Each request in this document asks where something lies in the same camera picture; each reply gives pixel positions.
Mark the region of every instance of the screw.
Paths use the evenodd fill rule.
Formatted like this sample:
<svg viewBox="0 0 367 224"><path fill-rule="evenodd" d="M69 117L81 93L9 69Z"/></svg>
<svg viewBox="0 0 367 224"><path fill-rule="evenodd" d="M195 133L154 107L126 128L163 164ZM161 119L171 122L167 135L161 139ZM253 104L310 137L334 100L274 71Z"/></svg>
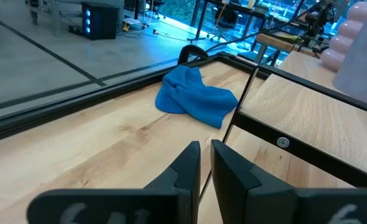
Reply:
<svg viewBox="0 0 367 224"><path fill-rule="evenodd" d="M277 145L282 148L289 147L290 141L285 137L280 137L277 139Z"/></svg>

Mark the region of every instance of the blue cloth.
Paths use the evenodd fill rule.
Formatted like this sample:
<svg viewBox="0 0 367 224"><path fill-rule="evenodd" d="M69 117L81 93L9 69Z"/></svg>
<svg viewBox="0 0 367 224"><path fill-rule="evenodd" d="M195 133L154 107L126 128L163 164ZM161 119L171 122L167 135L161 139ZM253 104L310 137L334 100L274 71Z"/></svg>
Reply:
<svg viewBox="0 0 367 224"><path fill-rule="evenodd" d="M215 128L238 105L229 90L205 86L198 68L178 66L163 78L156 107L167 113L188 113Z"/></svg>

